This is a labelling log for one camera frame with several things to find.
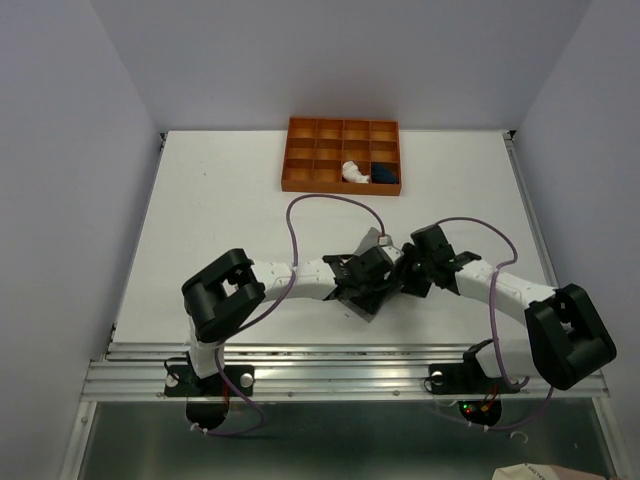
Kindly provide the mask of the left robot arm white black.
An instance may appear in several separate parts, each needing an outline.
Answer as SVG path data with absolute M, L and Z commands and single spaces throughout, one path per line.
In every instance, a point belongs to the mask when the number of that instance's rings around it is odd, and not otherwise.
M 253 261 L 242 249 L 226 252 L 181 287 L 190 318 L 188 382 L 202 394 L 221 386 L 222 344 L 263 303 L 340 301 L 377 314 L 399 290 L 395 275 L 403 257 L 392 245 L 374 245 L 359 254 L 326 255 L 294 266 Z

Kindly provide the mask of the white pink grey underwear pile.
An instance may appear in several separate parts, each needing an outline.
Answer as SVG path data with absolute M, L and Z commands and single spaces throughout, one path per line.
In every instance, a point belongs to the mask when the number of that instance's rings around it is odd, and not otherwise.
M 353 161 L 346 161 L 342 164 L 342 178 L 349 183 L 369 184 L 370 176 L 363 174 Z

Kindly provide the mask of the navy blue underwear white trim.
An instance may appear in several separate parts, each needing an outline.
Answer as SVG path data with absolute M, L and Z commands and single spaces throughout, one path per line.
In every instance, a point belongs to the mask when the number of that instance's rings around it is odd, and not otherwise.
M 371 179 L 374 183 L 378 184 L 399 184 L 400 180 L 398 175 L 392 169 L 393 165 L 389 163 L 377 163 L 371 164 Z

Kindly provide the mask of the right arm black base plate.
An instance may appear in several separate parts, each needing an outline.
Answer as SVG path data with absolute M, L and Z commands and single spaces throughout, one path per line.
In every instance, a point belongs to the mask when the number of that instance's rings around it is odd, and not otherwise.
M 477 363 L 439 363 L 428 367 L 427 382 L 435 395 L 515 394 L 502 378 L 487 376 Z

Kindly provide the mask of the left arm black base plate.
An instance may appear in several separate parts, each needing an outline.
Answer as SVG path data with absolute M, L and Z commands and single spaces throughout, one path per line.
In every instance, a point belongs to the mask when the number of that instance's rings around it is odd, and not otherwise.
M 255 368 L 252 365 L 227 365 L 224 373 L 241 393 L 247 397 L 253 395 Z M 187 364 L 168 366 L 164 395 L 169 398 L 238 397 L 219 374 L 201 379 Z

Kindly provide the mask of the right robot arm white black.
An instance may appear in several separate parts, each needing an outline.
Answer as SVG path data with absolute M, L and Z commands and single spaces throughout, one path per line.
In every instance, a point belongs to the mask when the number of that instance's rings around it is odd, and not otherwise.
M 532 283 L 472 252 L 456 253 L 438 224 L 414 231 L 403 249 L 406 293 L 425 297 L 437 286 L 489 309 L 490 338 L 470 347 L 461 362 L 442 366 L 442 391 L 482 390 L 493 381 L 518 391 L 531 378 L 566 391 L 616 358 L 582 287 Z

